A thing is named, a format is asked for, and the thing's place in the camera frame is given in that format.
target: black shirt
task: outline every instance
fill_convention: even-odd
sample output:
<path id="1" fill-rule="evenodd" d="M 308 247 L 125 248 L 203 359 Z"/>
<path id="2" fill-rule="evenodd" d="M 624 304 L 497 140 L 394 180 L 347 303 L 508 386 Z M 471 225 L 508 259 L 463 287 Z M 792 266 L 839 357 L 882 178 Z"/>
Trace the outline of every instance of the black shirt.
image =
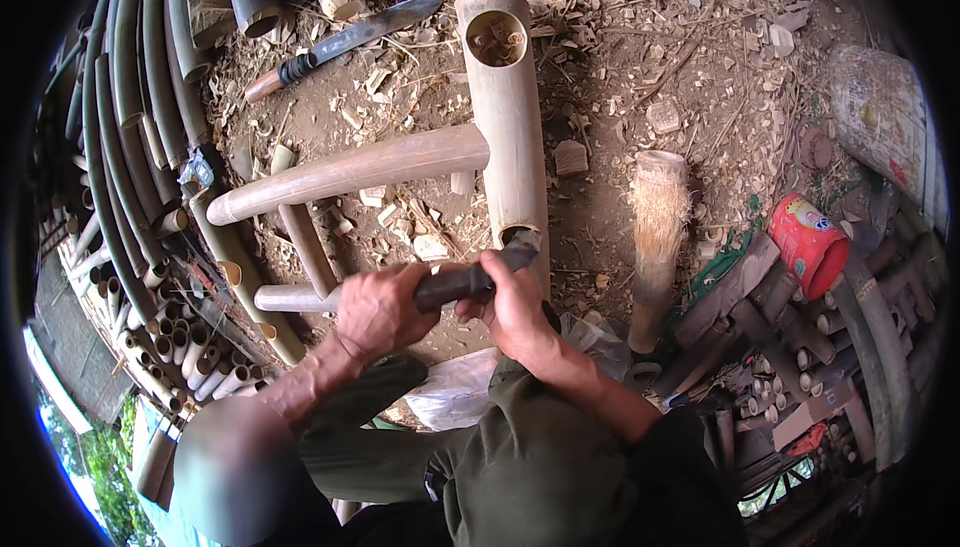
<path id="1" fill-rule="evenodd" d="M 747 534 L 729 485 L 704 451 L 704 427 L 686 408 L 656 422 L 628 454 L 636 487 L 633 515 L 615 546 L 746 545 Z M 340 526 L 333 508 L 303 470 L 300 498 L 288 523 L 262 546 L 425 547 L 452 545 L 443 503 L 370 505 Z"/>

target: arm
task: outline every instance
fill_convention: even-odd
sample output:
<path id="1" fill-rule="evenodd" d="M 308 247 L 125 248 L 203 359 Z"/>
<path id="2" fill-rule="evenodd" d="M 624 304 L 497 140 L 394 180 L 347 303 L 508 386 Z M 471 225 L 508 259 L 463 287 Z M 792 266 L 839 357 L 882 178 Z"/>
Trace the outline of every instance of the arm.
<path id="1" fill-rule="evenodd" d="M 590 356 L 574 349 L 550 327 L 529 270 L 514 274 L 488 251 L 481 254 L 480 263 L 496 283 L 496 296 L 492 304 L 458 303 L 456 312 L 461 319 L 483 319 L 507 356 L 603 420 L 620 439 L 638 442 L 661 418 L 660 411 L 597 368 Z"/>
<path id="2" fill-rule="evenodd" d="M 390 267 L 343 281 L 337 327 L 277 382 L 256 394 L 291 427 L 305 421 L 343 382 L 358 378 L 380 358 L 423 338 L 440 320 L 422 315 L 414 289 L 425 265 Z"/>

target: plastic bag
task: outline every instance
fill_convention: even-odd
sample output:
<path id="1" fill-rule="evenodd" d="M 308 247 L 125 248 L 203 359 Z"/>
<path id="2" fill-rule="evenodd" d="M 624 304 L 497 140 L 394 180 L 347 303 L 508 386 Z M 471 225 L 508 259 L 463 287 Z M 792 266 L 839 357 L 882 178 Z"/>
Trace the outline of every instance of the plastic bag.
<path id="1" fill-rule="evenodd" d="M 472 426 L 494 404 L 487 387 L 498 361 L 496 347 L 442 361 L 427 371 L 422 385 L 405 395 L 407 405 L 435 431 Z"/>
<path id="2" fill-rule="evenodd" d="M 614 334 L 614 329 L 600 313 L 591 311 L 584 317 L 564 313 L 559 317 L 560 335 L 578 351 L 591 356 L 608 376 L 618 383 L 630 369 L 630 347 Z"/>

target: hand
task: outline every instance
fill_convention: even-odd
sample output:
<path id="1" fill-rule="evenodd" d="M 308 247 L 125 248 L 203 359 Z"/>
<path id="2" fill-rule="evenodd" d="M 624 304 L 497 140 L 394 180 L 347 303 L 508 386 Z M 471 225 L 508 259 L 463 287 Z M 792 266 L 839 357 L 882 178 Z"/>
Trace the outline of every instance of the hand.
<path id="1" fill-rule="evenodd" d="M 480 265 L 496 284 L 492 303 L 465 299 L 454 311 L 461 322 L 483 320 L 496 346 L 533 372 L 531 365 L 553 355 L 560 344 L 544 315 L 537 279 L 527 268 L 511 272 L 493 251 L 480 254 Z"/>
<path id="2" fill-rule="evenodd" d="M 417 342 L 440 321 L 414 306 L 414 289 L 430 269 L 423 264 L 392 266 L 343 281 L 337 336 L 355 360 L 371 365 Z"/>

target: white plastic bag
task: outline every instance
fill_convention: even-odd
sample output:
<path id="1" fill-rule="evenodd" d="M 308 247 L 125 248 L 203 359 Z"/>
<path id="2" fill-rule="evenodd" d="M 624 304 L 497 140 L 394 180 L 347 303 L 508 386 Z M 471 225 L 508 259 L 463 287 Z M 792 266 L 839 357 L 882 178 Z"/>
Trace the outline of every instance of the white plastic bag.
<path id="1" fill-rule="evenodd" d="M 422 385 L 405 395 L 407 405 L 435 431 L 472 426 L 494 404 L 487 386 L 498 361 L 496 347 L 442 361 L 427 371 Z"/>
<path id="2" fill-rule="evenodd" d="M 630 369 L 630 347 L 614 334 L 614 329 L 598 312 L 587 312 L 584 317 L 564 313 L 559 317 L 560 335 L 578 351 L 591 356 L 608 376 L 618 383 Z"/>

